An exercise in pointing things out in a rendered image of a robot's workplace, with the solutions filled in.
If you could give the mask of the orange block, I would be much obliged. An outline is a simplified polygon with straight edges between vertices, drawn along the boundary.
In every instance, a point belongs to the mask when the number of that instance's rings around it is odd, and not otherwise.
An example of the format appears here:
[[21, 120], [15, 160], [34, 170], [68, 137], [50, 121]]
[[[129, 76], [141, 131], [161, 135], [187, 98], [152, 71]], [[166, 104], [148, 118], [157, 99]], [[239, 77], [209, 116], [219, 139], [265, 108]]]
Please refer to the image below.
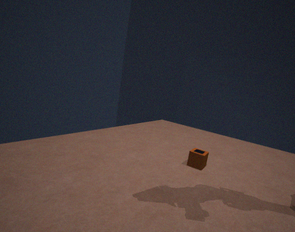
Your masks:
[[208, 155], [208, 151], [194, 148], [190, 150], [187, 165], [202, 170], [206, 166]]

